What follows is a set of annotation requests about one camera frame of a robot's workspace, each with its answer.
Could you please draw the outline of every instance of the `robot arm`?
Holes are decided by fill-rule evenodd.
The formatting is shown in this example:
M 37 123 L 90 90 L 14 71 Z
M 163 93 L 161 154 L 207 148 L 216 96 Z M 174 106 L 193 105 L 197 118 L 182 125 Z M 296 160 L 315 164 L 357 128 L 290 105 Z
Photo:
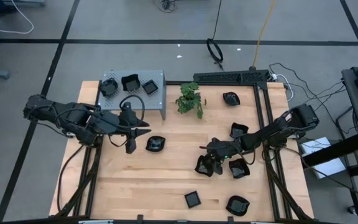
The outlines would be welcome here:
M 234 141 L 220 141 L 212 138 L 212 141 L 206 147 L 200 147 L 207 150 L 207 155 L 200 156 L 195 171 L 209 177 L 214 172 L 220 175 L 223 172 L 221 164 L 225 159 L 236 154 L 253 152 L 264 141 L 267 142 L 269 147 L 285 146 L 289 136 L 296 134 L 302 137 L 306 131 L 317 127 L 318 123 L 319 119 L 312 107 L 310 105 L 300 105 L 286 111 L 272 124 L 255 133 L 243 133 L 240 136 L 233 136 Z
M 72 133 L 80 144 L 93 147 L 96 137 L 100 134 L 123 134 L 127 136 L 126 152 L 131 154 L 136 149 L 135 138 L 148 133 L 149 129 L 135 129 L 134 127 L 148 127 L 149 124 L 136 118 L 131 103 L 121 103 L 121 113 L 116 115 L 102 111 L 100 107 L 84 103 L 57 103 L 46 99 L 42 95 L 33 95 L 23 109 L 24 118 L 30 121 L 49 121 L 62 128 L 62 133 Z

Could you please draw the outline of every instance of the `green plant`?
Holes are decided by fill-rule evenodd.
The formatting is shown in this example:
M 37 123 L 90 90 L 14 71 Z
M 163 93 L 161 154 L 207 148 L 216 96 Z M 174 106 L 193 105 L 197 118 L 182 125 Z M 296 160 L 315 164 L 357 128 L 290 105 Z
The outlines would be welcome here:
M 181 114 L 193 108 L 197 108 L 197 117 L 202 119 L 204 112 L 201 107 L 201 95 L 200 93 L 196 93 L 196 90 L 198 90 L 198 84 L 195 82 L 180 85 L 182 96 L 180 96 L 175 103 L 178 105 L 178 112 Z

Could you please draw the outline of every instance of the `wooden tabletop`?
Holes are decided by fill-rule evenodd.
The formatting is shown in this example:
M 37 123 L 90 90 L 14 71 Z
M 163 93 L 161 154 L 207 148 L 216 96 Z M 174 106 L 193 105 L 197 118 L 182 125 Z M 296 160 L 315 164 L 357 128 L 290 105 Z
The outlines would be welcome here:
M 78 102 L 94 104 L 98 83 L 83 82 Z M 241 105 L 228 107 L 224 104 L 222 93 L 233 91 L 240 98 Z M 167 86 L 167 118 L 162 121 L 159 111 L 146 111 L 144 121 L 150 124 L 152 132 L 136 139 L 137 149 L 126 154 L 125 148 L 116 148 L 108 139 L 104 140 L 99 165 L 96 189 L 94 192 L 91 218 L 135 220 L 138 214 L 145 220 L 203 220 L 225 221 L 233 216 L 225 208 L 233 195 L 246 198 L 249 208 L 243 217 L 234 221 L 273 221 L 272 203 L 262 148 L 256 149 L 256 161 L 249 166 L 250 175 L 233 179 L 228 167 L 230 160 L 223 164 L 223 174 L 212 177 L 194 171 L 197 159 L 205 155 L 205 146 L 211 138 L 231 140 L 229 137 L 233 122 L 247 125 L 249 132 L 259 130 L 254 91 L 248 86 L 200 86 L 202 98 L 207 99 L 203 119 L 198 119 L 195 111 L 186 114 L 177 112 L 175 100 L 180 96 L 180 86 Z M 285 89 L 281 83 L 268 83 L 268 92 L 273 117 L 279 117 L 288 109 Z M 263 93 L 260 92 L 264 121 L 267 122 Z M 149 137 L 163 136 L 167 140 L 160 153 L 145 150 Z M 113 136 L 116 143 L 123 137 Z M 63 163 L 79 148 L 76 139 L 69 139 Z M 294 140 L 288 140 L 289 148 L 297 149 Z M 78 186 L 84 151 L 82 150 L 70 163 L 62 178 L 61 206 L 70 199 Z M 310 198 L 300 158 L 297 154 L 282 150 L 283 170 L 287 189 L 305 213 L 313 217 Z M 252 154 L 245 156 L 252 160 Z M 184 195 L 197 191 L 201 205 L 189 209 Z M 282 197 L 278 191 L 281 217 L 284 216 Z M 85 190 L 83 200 L 88 195 Z M 57 213 L 57 193 L 55 192 L 50 214 Z M 80 214 L 84 214 L 82 204 Z

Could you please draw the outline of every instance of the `black clamp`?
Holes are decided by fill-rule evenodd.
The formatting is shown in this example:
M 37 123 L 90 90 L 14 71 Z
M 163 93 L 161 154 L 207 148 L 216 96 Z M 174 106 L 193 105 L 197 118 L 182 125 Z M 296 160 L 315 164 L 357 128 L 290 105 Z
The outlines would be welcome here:
M 234 224 L 234 218 L 233 217 L 227 217 L 227 224 Z
M 136 224 L 143 224 L 143 215 L 137 215 Z

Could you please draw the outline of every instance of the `gray floor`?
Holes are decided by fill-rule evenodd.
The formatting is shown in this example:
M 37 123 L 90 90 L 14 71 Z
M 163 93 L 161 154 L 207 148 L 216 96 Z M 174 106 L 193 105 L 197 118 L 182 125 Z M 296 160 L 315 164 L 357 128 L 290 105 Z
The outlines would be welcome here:
M 346 0 L 358 25 L 358 0 Z M 29 35 L 2 34 L 3 39 L 59 39 L 74 0 L 46 0 L 46 6 L 21 7 L 34 23 Z M 152 1 L 80 0 L 68 39 L 102 40 L 204 40 L 212 37 L 219 0 L 178 1 L 171 14 L 158 11 Z M 223 0 L 216 39 L 257 40 L 270 1 Z M 27 30 L 20 15 L 0 20 L 0 27 Z M 357 41 L 339 0 L 278 0 L 263 40 Z M 11 72 L 0 80 L 0 202 L 23 143 L 29 122 L 22 109 L 32 94 L 40 93 L 57 44 L 1 44 L 0 69 Z M 254 45 L 221 45 L 226 71 L 247 70 L 254 58 Z M 329 88 L 341 78 L 341 70 L 358 66 L 358 46 L 262 45 L 257 68 L 281 62 L 296 70 L 314 92 Z M 290 83 L 303 85 L 279 66 L 275 73 Z M 191 80 L 194 73 L 219 72 L 204 44 L 65 44 L 48 92 L 51 100 L 76 101 L 82 80 L 99 80 L 105 70 L 165 71 L 167 80 Z M 307 100 L 301 88 L 293 86 L 290 106 Z M 317 101 L 310 102 L 313 108 Z M 336 118 L 350 106 L 346 92 L 334 95 L 326 106 Z M 327 112 L 320 108 L 320 125 L 309 138 L 339 139 Z M 351 116 L 342 120 L 352 127 Z M 19 176 L 5 221 L 43 218 L 48 215 L 66 140 L 38 126 Z M 349 191 L 328 180 L 316 180 L 306 171 L 316 218 L 326 222 L 358 223 L 346 212 L 352 205 Z M 346 175 L 336 178 L 348 182 Z

